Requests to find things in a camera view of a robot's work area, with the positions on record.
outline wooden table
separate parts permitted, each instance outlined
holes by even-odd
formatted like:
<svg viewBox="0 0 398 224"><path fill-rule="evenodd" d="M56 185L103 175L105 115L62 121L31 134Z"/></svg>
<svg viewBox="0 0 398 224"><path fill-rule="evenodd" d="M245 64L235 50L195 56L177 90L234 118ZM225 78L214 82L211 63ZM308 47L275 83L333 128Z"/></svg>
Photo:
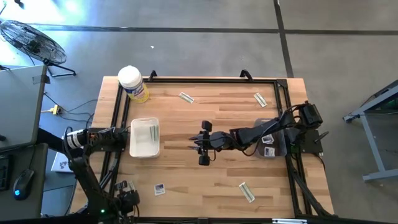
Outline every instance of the wooden table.
<svg viewBox="0 0 398 224"><path fill-rule="evenodd" d="M304 81L288 78L292 105L307 100ZM133 159L123 153L118 182L133 181L141 197L142 217L293 217L292 198L285 159L246 157L239 151L217 153L210 166L198 165L198 154L187 146L187 139L198 134L201 121L213 123L213 131L251 127L257 118L278 116L275 94L268 84L226 83L149 83L150 98L138 105L131 103L127 126L134 118L156 117L160 123L160 156ZM118 90L117 77L104 77L95 110L93 127L111 124ZM190 104L178 95L184 92L195 99ZM259 92L268 105L261 108L253 95ZM122 96L118 125L121 122L125 92ZM90 164L99 177L104 153L94 153ZM324 208L333 213L328 184L321 162L313 155L303 155L307 185ZM246 182L256 199L249 203L238 185ZM154 185L164 184L166 194L155 196ZM298 190L300 208L304 211ZM86 197L76 187L71 212L84 206Z"/></svg>

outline concrete floor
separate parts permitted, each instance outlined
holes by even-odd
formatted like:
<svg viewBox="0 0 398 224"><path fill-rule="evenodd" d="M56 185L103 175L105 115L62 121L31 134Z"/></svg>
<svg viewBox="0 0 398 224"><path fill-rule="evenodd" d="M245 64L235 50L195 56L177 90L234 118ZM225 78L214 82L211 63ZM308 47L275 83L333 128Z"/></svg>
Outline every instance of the concrete floor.
<svg viewBox="0 0 398 224"><path fill-rule="evenodd" d="M397 1L279 2L286 29L398 29ZM278 28L272 0L124 0L117 4L25 0L24 10L11 1L0 19L105 27ZM51 85L46 86L49 95L65 108L97 98L102 77L117 75L125 65L137 66L145 75L156 70L162 76L234 77L246 68L254 77L287 76L279 34L45 33L67 52L64 65L78 73L76 77L53 78ZM308 97L317 104L324 120L322 131L330 132L323 139L326 176L335 213L341 217L383 222L398 219L397 179L363 183L362 174L377 171L376 163L360 121L345 124L341 119L368 96L397 79L397 42L396 35L287 35L294 77L304 78ZM0 51L0 64L31 65L29 58L6 42L0 42ZM44 109L51 105L48 99L44 100ZM94 108L93 103L80 111L92 113ZM66 126L79 129L85 123L43 114L40 125L60 136ZM49 153L48 170L54 156L55 153ZM392 154L392 164L388 165L397 164L396 161L398 156ZM70 174L48 171L42 212L63 215L71 187L56 188L71 184Z"/></svg>

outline metal stand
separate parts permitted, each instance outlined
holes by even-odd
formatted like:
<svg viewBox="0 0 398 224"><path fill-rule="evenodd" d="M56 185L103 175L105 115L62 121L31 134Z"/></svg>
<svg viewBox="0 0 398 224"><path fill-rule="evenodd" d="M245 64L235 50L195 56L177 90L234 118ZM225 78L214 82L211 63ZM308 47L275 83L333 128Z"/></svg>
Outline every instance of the metal stand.
<svg viewBox="0 0 398 224"><path fill-rule="evenodd" d="M379 108L380 106L385 105L386 103L398 97L398 81L391 83L389 86L383 88L381 91L374 94L374 96L376 96L375 99L365 103L360 108L354 110L353 112L343 117L343 120L346 123L350 123L352 122L352 120L356 118L361 118L362 125L366 133L366 137L368 138L374 159L376 160L379 172L363 175L363 180L365 182L370 180L379 180L379 179L398 176L398 169L386 170L386 168L384 167L383 161L381 160L380 157L379 149L377 148L377 144L374 140L374 135L371 131L368 120L366 119L366 113L369 112L380 113L380 110L377 111L372 111L372 110L375 110L376 108Z"/></svg>
<svg viewBox="0 0 398 224"><path fill-rule="evenodd" d="M50 62L50 61L47 60L47 59L45 59L45 60L43 61L43 63L47 66L47 70L49 71L49 74L51 75L51 77L64 77L64 76L70 76L70 75L76 76L76 72L75 72L74 70L69 69L69 68L65 68L65 67L63 67L63 66L61 66L61 65L56 65L56 64ZM50 68L48 68L49 66L55 66L55 67L58 67L58 68L62 68L62 69L64 69L64 70L70 71L71 73L64 73L64 74L54 75L54 74L51 72Z"/></svg>

